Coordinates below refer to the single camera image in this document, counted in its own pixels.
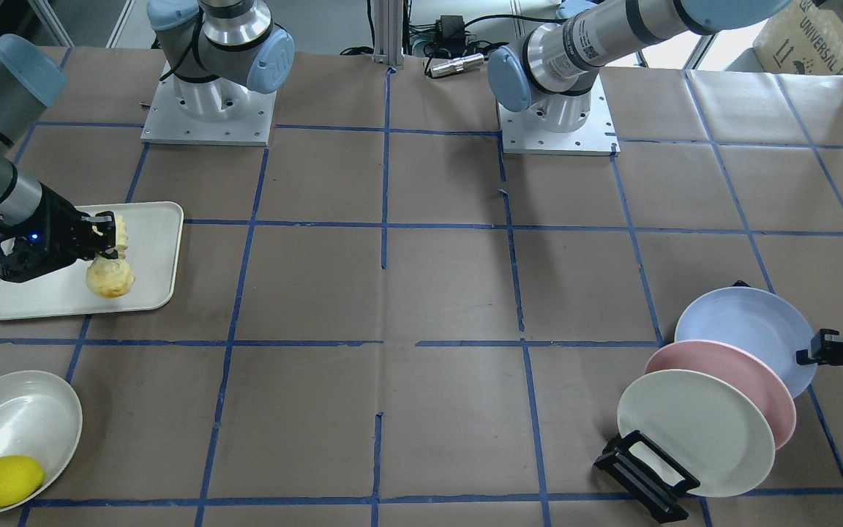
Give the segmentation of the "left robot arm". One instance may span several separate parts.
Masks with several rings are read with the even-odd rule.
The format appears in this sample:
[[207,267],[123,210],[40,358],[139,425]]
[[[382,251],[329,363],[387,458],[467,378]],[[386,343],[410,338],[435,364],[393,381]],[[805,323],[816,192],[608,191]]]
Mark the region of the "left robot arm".
[[[685,32],[713,36],[769,19],[790,1],[603,1],[563,21],[548,21],[487,60],[492,94],[506,111],[581,99],[606,64]],[[843,1],[812,1],[843,24]],[[820,330],[796,366],[843,367],[843,334]]]

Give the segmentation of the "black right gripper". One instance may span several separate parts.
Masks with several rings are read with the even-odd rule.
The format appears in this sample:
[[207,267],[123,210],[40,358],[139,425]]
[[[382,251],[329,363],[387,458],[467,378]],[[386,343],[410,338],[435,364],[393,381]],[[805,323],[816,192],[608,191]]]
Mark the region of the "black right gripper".
[[44,186],[37,208],[22,223],[9,225],[0,217],[0,280],[26,283],[79,260],[121,259],[117,247],[100,251],[100,240],[115,239],[116,232],[113,212],[80,212]]

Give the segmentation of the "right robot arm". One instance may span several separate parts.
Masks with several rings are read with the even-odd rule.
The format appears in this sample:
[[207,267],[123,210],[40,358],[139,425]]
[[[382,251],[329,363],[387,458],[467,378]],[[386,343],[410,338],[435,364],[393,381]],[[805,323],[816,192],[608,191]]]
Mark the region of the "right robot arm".
[[[291,73],[295,42],[264,1],[151,1],[147,17],[188,116],[230,116],[251,94],[277,92]],[[123,217],[83,212],[7,159],[66,84],[30,41],[0,36],[0,280],[27,283],[88,261],[89,285],[127,291],[135,275]]]

